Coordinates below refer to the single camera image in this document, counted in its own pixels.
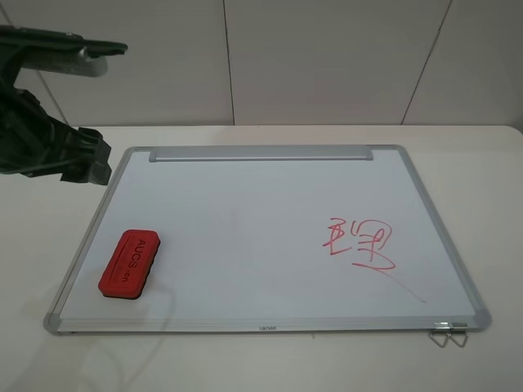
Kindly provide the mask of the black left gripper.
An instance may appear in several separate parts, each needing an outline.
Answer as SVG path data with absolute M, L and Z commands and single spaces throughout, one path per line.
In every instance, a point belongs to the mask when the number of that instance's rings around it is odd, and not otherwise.
M 111 147 L 97 130 L 73 129 L 48 115 L 29 91 L 15 87 L 23 68 L 98 78 L 121 42 L 74 33 L 1 27 L 1 173 L 27 177 L 60 174 L 61 181 L 108 185 Z

